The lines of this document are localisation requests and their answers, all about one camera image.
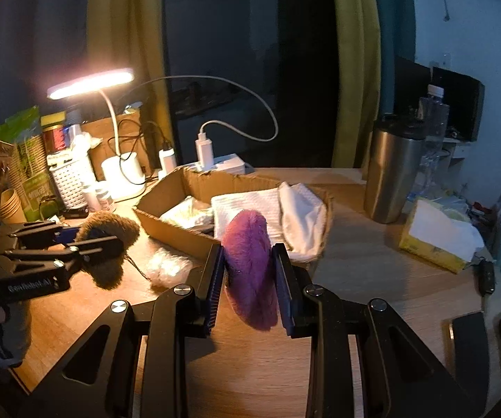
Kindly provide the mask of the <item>black car key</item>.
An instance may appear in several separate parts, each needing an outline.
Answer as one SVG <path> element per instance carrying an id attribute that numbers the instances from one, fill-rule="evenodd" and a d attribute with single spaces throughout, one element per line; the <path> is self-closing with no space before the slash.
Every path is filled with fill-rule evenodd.
<path id="1" fill-rule="evenodd" d="M 492 295 L 496 288 L 494 264 L 482 258 L 476 266 L 476 274 L 481 297 Z"/>

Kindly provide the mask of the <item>clear plastic packet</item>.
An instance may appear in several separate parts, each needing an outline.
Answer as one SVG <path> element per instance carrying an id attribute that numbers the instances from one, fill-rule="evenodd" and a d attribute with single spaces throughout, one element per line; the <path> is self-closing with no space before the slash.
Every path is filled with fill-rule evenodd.
<path id="1" fill-rule="evenodd" d="M 213 208 L 190 195 L 173 208 L 168 209 L 159 219 L 182 229 L 213 230 Z"/>

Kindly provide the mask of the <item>white textured cloth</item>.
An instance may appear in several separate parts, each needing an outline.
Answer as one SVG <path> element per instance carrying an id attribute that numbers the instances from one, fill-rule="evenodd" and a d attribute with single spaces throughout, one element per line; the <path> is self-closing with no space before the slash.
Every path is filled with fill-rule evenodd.
<path id="1" fill-rule="evenodd" d="M 282 208 L 277 188 L 246 193 L 227 193 L 211 198 L 213 237 L 221 240 L 232 219 L 242 210 L 256 210 L 265 217 L 270 243 L 284 242 Z"/>

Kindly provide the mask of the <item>white pill bottle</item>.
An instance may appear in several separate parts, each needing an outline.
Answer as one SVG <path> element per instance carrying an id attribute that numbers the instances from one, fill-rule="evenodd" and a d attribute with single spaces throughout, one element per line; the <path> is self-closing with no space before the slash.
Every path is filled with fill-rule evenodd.
<path id="1" fill-rule="evenodd" d="M 101 210 L 115 211 L 114 200 L 110 192 L 105 188 L 96 188 L 95 195 Z"/>

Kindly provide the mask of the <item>yellow curtain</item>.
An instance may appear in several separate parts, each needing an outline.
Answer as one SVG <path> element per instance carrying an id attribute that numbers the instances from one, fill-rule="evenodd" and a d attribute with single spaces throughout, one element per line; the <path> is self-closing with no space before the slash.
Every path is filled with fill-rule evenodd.
<path id="1" fill-rule="evenodd" d="M 359 167 L 381 93 L 381 29 L 376 0 L 334 0 L 339 104 L 332 165 Z"/>

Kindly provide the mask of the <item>stack of paper cups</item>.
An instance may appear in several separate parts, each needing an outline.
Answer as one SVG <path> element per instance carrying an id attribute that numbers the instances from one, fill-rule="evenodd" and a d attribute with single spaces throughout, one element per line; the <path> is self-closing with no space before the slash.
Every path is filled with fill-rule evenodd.
<path id="1" fill-rule="evenodd" d="M 26 216 L 16 190 L 8 189 L 1 193 L 0 218 L 4 224 L 22 224 L 26 222 Z"/>

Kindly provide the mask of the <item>steel travel mug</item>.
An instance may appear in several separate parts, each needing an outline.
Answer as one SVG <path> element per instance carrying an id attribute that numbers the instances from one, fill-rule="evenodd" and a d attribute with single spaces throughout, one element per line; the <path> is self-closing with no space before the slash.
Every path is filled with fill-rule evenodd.
<path id="1" fill-rule="evenodd" d="M 363 208 L 381 224 L 399 219 L 419 167 L 426 127 L 416 117 L 383 114 L 374 124 Z"/>

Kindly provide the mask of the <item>white folded towel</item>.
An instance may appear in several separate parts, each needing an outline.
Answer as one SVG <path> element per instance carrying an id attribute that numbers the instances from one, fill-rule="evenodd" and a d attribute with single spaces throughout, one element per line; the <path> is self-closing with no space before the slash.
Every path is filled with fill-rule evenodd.
<path id="1" fill-rule="evenodd" d="M 282 232 L 293 261 L 310 262 L 319 256 L 327 224 L 327 207 L 304 184 L 279 186 Z"/>

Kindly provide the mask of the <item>brown cardboard tray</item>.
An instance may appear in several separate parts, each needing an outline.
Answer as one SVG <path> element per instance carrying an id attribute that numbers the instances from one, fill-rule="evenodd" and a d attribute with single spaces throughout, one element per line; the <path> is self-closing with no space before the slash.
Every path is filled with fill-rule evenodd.
<path id="1" fill-rule="evenodd" d="M 271 177 L 200 173 L 179 168 L 158 182 L 135 206 L 142 228 L 162 245 L 204 260 L 212 245 L 225 242 L 232 221 L 246 212 L 258 218 L 247 242 L 285 246 L 291 261 L 318 263 L 332 223 L 328 193 Z"/>

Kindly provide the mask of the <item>white perforated basket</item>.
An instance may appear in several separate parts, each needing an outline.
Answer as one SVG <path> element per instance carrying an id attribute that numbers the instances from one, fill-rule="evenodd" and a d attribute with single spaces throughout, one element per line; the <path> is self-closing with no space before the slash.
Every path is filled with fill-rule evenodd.
<path id="1" fill-rule="evenodd" d="M 73 157 L 48 155 L 46 157 L 49 172 L 66 209 L 78 209 L 87 204 L 82 191 L 86 157 L 86 155 Z"/>

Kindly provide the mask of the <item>white power strip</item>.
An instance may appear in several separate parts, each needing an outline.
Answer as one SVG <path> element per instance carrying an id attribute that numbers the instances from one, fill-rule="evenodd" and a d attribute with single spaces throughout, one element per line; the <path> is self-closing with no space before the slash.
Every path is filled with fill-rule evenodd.
<path id="1" fill-rule="evenodd" d="M 220 171 L 233 175 L 245 175 L 245 161 L 236 154 L 215 157 L 213 166 L 209 169 L 203 169 L 199 161 L 185 164 L 184 167 L 197 172 Z"/>

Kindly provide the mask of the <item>clear plastic water bottle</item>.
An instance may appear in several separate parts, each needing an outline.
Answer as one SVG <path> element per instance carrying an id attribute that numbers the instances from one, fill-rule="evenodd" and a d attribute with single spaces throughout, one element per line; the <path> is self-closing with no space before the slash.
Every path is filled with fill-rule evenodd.
<path id="1" fill-rule="evenodd" d="M 444 93 L 443 88 L 429 84 L 427 96 L 419 100 L 417 117 L 425 123 L 426 138 L 416 178 L 421 182 L 416 182 L 411 190 L 414 198 L 427 196 L 436 177 L 449 118 L 449 106 L 443 102 Z"/>

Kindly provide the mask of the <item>red can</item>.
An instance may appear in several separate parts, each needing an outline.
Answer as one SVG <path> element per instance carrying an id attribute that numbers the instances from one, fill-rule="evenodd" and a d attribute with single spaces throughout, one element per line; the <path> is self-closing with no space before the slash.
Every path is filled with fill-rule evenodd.
<path id="1" fill-rule="evenodd" d="M 49 125 L 42 129 L 42 141 L 47 154 L 55 154 L 66 148 L 63 125 Z"/>

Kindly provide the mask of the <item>purple fuzzy pouch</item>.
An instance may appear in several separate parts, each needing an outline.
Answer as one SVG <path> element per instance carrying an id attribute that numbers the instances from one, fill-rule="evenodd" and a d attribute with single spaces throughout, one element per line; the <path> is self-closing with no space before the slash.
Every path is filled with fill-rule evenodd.
<path id="1" fill-rule="evenodd" d="M 222 246 L 232 310 L 251 328 L 269 331 L 277 325 L 278 305 L 265 217 L 256 210 L 237 213 L 226 227 Z"/>

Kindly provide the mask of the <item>brown fuzzy pouch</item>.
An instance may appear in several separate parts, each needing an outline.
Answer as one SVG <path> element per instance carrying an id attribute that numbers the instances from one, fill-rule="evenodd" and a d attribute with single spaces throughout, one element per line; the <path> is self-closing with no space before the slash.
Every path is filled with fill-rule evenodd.
<path id="1" fill-rule="evenodd" d="M 79 226 L 75 238 L 82 270 L 98 288 L 115 289 L 123 278 L 127 250 L 139 236 L 140 226 L 133 220 L 106 210 L 93 213 Z"/>

